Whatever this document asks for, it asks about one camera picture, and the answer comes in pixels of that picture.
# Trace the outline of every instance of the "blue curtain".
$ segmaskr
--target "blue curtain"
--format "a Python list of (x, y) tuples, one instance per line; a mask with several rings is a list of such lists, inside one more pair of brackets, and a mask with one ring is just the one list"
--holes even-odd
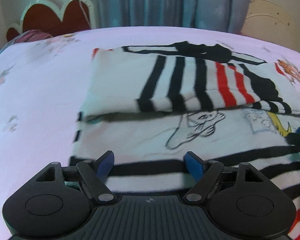
[(179, 26), (239, 33), (250, 0), (100, 0), (101, 27)]

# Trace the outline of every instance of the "white cord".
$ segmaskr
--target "white cord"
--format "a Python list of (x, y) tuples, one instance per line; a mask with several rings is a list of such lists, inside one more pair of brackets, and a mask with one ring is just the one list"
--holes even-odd
[(80, 5), (80, 9), (82, 10), (82, 13), (83, 13), (83, 15), (84, 15), (84, 18), (86, 19), (86, 21), (87, 21), (87, 23), (88, 23), (88, 25), (89, 25), (89, 28), (91, 29), (90, 21), (89, 21), (89, 19), (88, 19), (88, 16), (87, 16), (85, 10), (83, 9), (82, 1), (81, 1), (81, 0), (79, 0), (79, 5)]

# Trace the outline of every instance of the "curtain fold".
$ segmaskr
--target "curtain fold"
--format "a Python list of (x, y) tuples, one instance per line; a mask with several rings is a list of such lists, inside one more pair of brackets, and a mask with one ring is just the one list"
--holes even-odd
[(100, 0), (101, 27), (178, 26), (239, 33), (250, 0)]

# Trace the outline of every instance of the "crosshair logo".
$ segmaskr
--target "crosshair logo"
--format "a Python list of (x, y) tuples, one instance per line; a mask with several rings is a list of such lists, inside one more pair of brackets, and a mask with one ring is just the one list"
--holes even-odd
[(153, 198), (147, 198), (146, 201), (147, 201), (148, 203), (152, 203), (152, 202), (155, 201), (155, 200), (154, 200)]

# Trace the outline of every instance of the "circular cap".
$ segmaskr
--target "circular cap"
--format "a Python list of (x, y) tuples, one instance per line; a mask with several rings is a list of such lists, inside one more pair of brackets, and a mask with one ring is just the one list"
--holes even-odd
[(273, 203), (266, 197), (258, 195), (244, 196), (237, 200), (237, 208), (244, 214), (263, 217), (273, 210)]
[(201, 196), (199, 194), (192, 193), (187, 195), (186, 199), (189, 201), (199, 201), (201, 199)]
[(111, 194), (104, 193), (104, 194), (99, 195), (98, 199), (99, 199), (100, 201), (105, 201), (105, 202), (107, 202), (107, 201), (113, 200), (113, 199), (114, 199), (114, 196), (111, 195)]
[(51, 215), (59, 211), (62, 206), (61, 198), (49, 194), (32, 197), (26, 203), (27, 211), (37, 216)]

